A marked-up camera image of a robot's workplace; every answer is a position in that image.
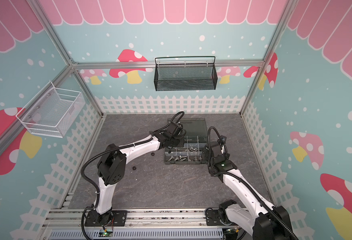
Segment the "grey transparent organizer box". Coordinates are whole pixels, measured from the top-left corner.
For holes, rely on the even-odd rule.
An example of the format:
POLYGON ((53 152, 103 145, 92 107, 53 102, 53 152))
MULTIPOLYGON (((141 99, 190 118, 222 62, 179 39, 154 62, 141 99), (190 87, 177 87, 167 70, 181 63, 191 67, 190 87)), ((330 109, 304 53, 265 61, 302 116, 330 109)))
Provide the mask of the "grey transparent organizer box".
POLYGON ((203 151, 208 142, 208 128, 205 118, 181 119, 186 130, 183 144, 164 153, 166 165, 206 165, 203 151))

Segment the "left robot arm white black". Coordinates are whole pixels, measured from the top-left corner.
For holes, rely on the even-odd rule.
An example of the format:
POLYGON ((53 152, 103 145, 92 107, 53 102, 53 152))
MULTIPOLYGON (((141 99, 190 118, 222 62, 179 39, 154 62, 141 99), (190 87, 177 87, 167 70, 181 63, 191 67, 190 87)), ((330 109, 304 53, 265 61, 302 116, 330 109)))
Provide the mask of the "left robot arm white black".
POLYGON ((81 177, 96 189, 96 199, 93 205, 83 212, 82 225, 106 226, 114 221, 112 199, 116 185, 125 175, 126 165, 132 160, 147 153, 161 149, 170 149, 184 142, 186 130, 180 123, 185 115, 181 111, 175 114, 166 126, 151 131, 146 138, 127 145, 110 144, 105 151, 89 159, 81 168, 81 177), (95 182, 85 174, 86 168, 95 160, 97 164, 98 181, 95 182))

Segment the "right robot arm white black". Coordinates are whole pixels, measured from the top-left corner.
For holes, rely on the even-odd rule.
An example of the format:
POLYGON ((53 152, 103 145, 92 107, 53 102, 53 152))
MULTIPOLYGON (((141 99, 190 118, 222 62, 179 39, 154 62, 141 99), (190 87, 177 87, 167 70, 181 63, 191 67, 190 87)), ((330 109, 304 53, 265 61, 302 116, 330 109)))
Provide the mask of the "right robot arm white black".
POLYGON ((226 137, 215 127, 208 129, 208 142, 203 159, 208 163, 212 177, 218 177, 245 206, 227 201, 222 207, 224 224, 234 223, 254 240, 297 240, 288 211, 276 207, 259 194, 230 160, 226 137))

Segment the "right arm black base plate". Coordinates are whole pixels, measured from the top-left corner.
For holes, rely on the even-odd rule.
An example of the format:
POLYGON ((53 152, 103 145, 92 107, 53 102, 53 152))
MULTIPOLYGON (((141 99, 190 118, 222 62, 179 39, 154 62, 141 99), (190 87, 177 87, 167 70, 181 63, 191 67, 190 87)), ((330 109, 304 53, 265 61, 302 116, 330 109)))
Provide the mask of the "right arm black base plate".
POLYGON ((227 212, 235 209, 205 209, 205 219, 207 226, 236 226, 234 222, 230 222, 227 212))

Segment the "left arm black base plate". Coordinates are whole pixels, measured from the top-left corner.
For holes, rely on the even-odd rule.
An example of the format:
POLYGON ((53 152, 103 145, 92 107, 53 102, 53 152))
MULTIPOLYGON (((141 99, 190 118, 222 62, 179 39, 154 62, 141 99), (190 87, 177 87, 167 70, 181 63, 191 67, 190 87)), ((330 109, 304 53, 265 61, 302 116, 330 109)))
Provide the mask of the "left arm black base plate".
POLYGON ((128 211, 109 210, 104 214, 99 214, 96 210, 91 210, 86 214, 86 227, 101 227, 113 225, 114 227, 123 227, 127 220, 128 211))

